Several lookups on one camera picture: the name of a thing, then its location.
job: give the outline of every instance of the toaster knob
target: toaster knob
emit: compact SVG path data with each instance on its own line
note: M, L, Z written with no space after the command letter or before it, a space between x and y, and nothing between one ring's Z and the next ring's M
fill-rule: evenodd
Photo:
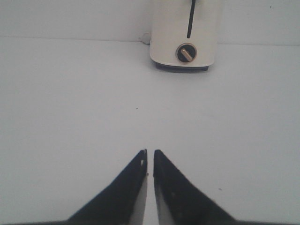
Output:
M190 43L180 45L176 51L178 60L183 63L192 62L196 58L196 54L196 48Z

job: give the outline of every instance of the white backdrop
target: white backdrop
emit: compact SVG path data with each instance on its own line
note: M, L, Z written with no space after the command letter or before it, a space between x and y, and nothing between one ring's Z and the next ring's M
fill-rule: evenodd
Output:
M300 0L224 0L219 43L300 45ZM1 0L0 36L138 41L152 0Z

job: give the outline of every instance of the white table surface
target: white table surface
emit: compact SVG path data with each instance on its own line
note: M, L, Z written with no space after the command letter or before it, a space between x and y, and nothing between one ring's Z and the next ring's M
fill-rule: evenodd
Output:
M300 47L219 45L208 72L138 42L0 38L0 223L63 220L161 149L240 220L300 223Z

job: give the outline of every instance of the white wall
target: white wall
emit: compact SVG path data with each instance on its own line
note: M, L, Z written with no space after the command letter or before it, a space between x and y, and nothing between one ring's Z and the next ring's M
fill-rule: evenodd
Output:
M300 0L224 0L220 43L300 45ZM0 0L0 36L138 41L152 0Z

